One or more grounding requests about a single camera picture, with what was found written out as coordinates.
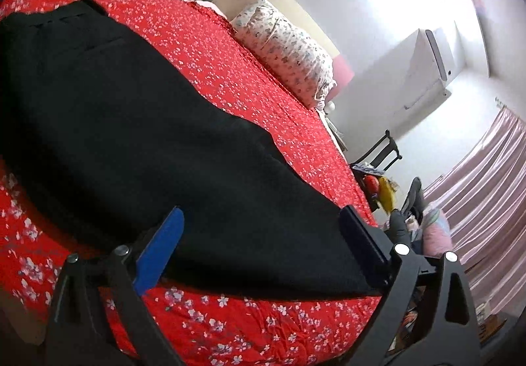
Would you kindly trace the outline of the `black pants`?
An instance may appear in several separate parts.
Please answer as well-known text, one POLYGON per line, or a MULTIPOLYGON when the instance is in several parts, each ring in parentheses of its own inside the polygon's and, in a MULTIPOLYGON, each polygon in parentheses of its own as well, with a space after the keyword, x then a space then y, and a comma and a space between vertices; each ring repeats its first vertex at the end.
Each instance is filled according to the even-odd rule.
POLYGON ((5 165, 77 242, 130 245, 181 209, 173 282, 277 300, 373 293, 339 208, 270 134, 207 101, 93 1, 2 20, 1 107, 5 165))

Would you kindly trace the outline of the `red and yellow toy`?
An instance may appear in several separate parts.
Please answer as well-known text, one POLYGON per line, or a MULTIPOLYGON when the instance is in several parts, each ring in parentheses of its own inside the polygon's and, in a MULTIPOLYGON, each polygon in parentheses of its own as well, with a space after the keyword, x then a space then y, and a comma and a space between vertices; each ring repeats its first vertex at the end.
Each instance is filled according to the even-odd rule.
POLYGON ((387 177, 366 175, 364 183, 367 192, 380 204, 387 214, 396 209, 396 190, 387 177))

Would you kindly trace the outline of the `pink cushion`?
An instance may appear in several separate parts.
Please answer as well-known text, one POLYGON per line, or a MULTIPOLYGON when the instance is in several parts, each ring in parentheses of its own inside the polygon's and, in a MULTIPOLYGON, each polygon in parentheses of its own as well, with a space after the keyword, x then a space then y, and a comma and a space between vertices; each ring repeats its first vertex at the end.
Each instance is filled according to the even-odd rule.
POLYGON ((425 256, 439 258, 453 249, 450 226, 441 209, 429 209, 423 216, 421 229, 425 256))

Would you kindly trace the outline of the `black wooden chair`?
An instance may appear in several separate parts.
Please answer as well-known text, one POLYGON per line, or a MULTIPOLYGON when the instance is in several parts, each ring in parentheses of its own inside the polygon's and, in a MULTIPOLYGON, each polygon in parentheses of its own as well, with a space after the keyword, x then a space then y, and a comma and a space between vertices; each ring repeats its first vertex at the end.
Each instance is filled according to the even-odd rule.
POLYGON ((397 161, 402 159, 403 157, 399 152, 395 139, 391 135, 391 131, 386 129, 384 135, 364 155, 349 164, 349 168, 353 171, 360 170, 363 169, 366 164, 368 164, 372 169, 386 172, 397 161), (383 145, 382 150, 378 151, 373 160, 367 161, 367 158, 381 145, 383 145), (391 155, 393 156, 392 160, 382 168, 382 163, 384 163, 391 155))

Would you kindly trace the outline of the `pink striped curtain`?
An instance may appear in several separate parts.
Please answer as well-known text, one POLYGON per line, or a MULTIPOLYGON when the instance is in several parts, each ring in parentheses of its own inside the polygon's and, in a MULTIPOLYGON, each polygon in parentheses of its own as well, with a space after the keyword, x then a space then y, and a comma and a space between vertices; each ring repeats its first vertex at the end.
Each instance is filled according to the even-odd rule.
POLYGON ((504 107, 486 134, 424 192, 440 208, 476 304, 525 307, 525 122, 504 107))

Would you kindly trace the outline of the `pink pillow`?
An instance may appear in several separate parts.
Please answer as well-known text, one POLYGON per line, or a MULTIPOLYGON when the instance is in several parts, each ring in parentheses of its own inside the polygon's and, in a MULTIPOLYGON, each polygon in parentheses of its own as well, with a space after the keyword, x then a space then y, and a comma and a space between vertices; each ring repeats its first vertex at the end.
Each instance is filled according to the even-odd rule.
POLYGON ((333 58, 333 79, 336 81, 336 86, 333 87, 327 95, 327 101, 333 100, 354 78, 355 73, 351 69, 347 60, 343 55, 338 55, 333 58))

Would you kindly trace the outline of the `white floral pillow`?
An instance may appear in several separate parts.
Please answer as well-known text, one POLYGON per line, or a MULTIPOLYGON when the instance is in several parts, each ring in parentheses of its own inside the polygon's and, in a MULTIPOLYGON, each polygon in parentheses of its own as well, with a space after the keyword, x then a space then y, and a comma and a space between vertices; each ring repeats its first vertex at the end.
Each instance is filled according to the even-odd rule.
POLYGON ((324 108, 336 86, 333 58, 308 32, 267 0, 256 0, 231 21, 235 37, 308 109, 324 108))

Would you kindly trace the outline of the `white air conditioner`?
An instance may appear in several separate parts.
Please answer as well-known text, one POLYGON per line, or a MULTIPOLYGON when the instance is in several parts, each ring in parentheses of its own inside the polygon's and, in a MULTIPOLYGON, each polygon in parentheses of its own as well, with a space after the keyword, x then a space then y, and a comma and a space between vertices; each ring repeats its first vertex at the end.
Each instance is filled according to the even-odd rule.
POLYGON ((463 68, 442 29, 419 30, 408 69, 398 88, 393 118, 399 130, 414 126, 442 105, 448 85, 463 68))

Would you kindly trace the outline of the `red floral bedspread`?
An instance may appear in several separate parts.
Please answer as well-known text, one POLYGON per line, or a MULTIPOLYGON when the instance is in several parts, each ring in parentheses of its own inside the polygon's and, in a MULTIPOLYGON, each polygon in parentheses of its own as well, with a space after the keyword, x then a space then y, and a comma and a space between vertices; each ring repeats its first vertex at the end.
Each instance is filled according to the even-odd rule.
MULTIPOLYGON (((77 0, 3 0, 2 15, 44 13, 77 0)), ((289 94, 234 39, 212 5, 185 0, 94 0, 146 39, 207 101, 271 136, 285 161, 334 204, 371 210, 315 111, 289 94)), ((1 168, 1 292, 44 324, 67 254, 77 248, 29 201, 17 175, 1 168)), ((220 289, 203 285, 210 263, 172 264, 145 303, 190 365, 319 365, 343 355, 377 306, 375 297, 263 300, 236 295, 243 271, 218 269, 220 289)))

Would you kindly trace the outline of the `beige headboard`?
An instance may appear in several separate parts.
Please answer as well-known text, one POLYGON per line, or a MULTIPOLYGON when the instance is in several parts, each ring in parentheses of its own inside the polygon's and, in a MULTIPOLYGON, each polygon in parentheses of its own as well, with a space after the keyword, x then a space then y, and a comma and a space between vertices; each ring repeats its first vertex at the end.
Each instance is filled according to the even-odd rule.
MULTIPOLYGON (((308 34, 314 38, 314 40, 317 41, 330 56, 335 58, 341 54, 335 44, 333 44, 333 41, 330 40, 310 14, 304 10, 296 0, 267 1, 277 8, 294 25, 302 28, 305 32, 308 32, 308 34)), ((255 3, 256 0, 212 0, 212 2, 229 20, 232 20, 241 13, 244 8, 255 3)))

